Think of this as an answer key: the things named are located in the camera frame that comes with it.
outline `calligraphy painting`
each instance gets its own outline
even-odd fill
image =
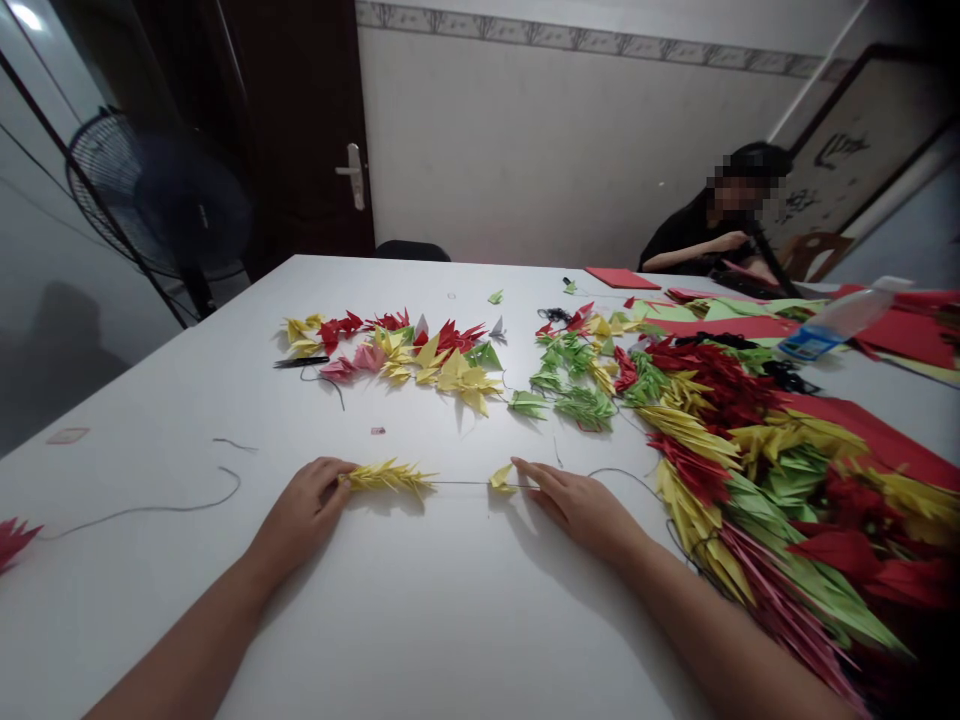
[[[793,147],[763,217],[772,243],[842,233],[946,127],[951,97],[932,65],[869,49]]]

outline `decorative tile border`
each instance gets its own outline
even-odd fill
[[[489,15],[426,10],[392,3],[361,0],[356,5],[358,25],[384,30],[702,65],[795,78],[813,77],[823,61],[822,57],[813,55],[589,30]],[[839,82],[852,64],[850,60],[834,60],[822,79],[828,82]]]

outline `bottle cap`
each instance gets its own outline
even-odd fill
[[[903,278],[893,277],[893,275],[884,275],[879,280],[874,281],[870,286],[874,290],[886,290],[887,292],[906,292],[913,287],[913,280],[904,280]]]

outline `plastic bottle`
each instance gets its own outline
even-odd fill
[[[893,305],[896,294],[912,285],[910,280],[884,275],[865,290],[834,300],[777,345],[777,354],[786,360],[815,361],[877,322]]]

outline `white table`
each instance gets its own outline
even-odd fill
[[[581,291],[571,297],[562,278]],[[702,278],[650,276],[708,289]],[[487,297],[503,289],[504,301]],[[407,307],[436,332],[491,327],[506,384],[539,365],[538,308],[590,299],[607,312],[631,294],[581,270],[295,257],[184,332],[0,462],[0,515],[54,534],[142,505],[136,514],[35,542],[0,577],[0,717],[76,718],[135,663],[246,547],[291,475],[317,455],[419,461],[444,480],[484,482],[511,455],[587,473],[643,475],[656,453],[623,415],[612,434],[553,413],[527,421],[492,401],[476,418],[453,397],[364,377],[343,390],[275,371],[284,316],[361,317]],[[353,347],[357,341],[349,344]],[[954,391],[856,353],[807,377],[861,403],[957,462]],[[73,445],[45,440],[89,427]],[[384,427],[386,434],[371,435]],[[214,437],[259,448],[249,454]],[[666,515],[628,477],[601,479],[661,543]],[[652,476],[647,482],[654,484]],[[658,718],[706,713],[659,630],[616,579],[519,497],[444,485],[421,512],[393,494],[355,496],[319,566],[285,587],[228,694],[224,718]]]

